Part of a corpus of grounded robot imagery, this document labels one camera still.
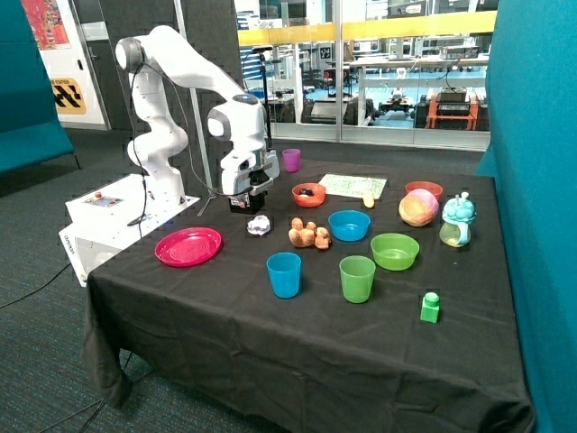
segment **orange machine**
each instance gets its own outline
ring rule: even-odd
[[[466,103],[455,103],[443,101],[441,93],[435,92],[429,104],[426,128],[474,131],[477,127],[478,115],[479,101],[475,95],[470,95]]]

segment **blue cup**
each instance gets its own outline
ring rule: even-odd
[[[267,260],[272,291],[279,298],[288,299],[297,295],[300,287],[300,264],[294,253],[276,253]]]

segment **teal chair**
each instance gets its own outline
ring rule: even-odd
[[[538,432],[577,431],[577,2],[502,0],[487,88],[493,176]]]
[[[5,0],[2,18],[0,173],[67,153],[74,155],[60,125],[50,80],[20,0]]]

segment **green block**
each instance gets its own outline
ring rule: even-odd
[[[421,320],[425,322],[436,323],[439,319],[439,295],[428,292],[423,298],[423,306],[421,308]]]

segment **red bowl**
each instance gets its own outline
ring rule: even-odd
[[[426,189],[435,196],[436,201],[439,201],[441,199],[441,194],[443,194],[443,187],[441,185],[437,185],[436,183],[433,182],[426,182],[424,180],[417,180],[415,182],[410,182],[405,186],[405,191],[407,193],[415,189]]]
[[[303,188],[311,189],[313,191],[312,196],[301,196],[298,194]],[[325,201],[326,188],[318,183],[301,183],[292,189],[292,197],[295,198],[295,202],[301,207],[317,207],[323,204]]]

